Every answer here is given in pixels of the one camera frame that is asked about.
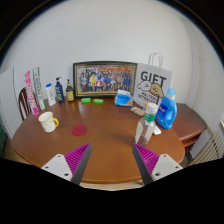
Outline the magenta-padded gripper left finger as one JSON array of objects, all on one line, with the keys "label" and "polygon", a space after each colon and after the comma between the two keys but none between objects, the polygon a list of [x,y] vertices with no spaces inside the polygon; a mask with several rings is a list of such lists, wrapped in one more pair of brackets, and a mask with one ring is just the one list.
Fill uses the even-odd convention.
[{"label": "magenta-padded gripper left finger", "polygon": [[42,169],[79,185],[90,155],[91,144],[88,143],[66,155],[56,154]]}]

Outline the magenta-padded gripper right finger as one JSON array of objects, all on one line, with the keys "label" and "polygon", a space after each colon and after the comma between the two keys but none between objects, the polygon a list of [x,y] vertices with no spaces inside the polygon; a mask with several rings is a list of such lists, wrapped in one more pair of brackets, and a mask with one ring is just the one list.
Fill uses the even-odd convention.
[{"label": "magenta-padded gripper right finger", "polygon": [[132,153],[145,185],[182,169],[168,154],[158,155],[136,143],[133,144]]}]

